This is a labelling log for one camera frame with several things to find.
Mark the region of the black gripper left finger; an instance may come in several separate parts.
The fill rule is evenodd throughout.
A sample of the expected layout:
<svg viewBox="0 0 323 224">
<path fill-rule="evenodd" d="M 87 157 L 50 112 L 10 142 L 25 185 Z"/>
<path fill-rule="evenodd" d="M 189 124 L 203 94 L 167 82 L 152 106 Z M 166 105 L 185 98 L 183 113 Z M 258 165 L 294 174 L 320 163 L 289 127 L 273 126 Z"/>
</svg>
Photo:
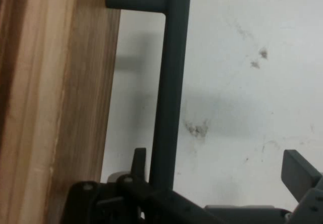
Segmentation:
<svg viewBox="0 0 323 224">
<path fill-rule="evenodd" d="M 146 149 L 134 151 L 131 171 L 112 183 L 77 182 L 61 223 L 223 223 L 172 190 L 154 189 L 144 177 Z"/>
</svg>

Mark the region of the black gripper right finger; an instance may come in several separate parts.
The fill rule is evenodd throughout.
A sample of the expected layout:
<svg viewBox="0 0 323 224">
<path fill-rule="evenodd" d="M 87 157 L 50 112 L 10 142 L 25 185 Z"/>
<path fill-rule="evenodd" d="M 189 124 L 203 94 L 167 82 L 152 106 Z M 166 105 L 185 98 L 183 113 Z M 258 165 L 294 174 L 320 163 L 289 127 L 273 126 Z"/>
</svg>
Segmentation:
<svg viewBox="0 0 323 224">
<path fill-rule="evenodd" d="M 298 202 L 287 223 L 322 223 L 322 173 L 297 150 L 285 150 L 281 179 Z"/>
</svg>

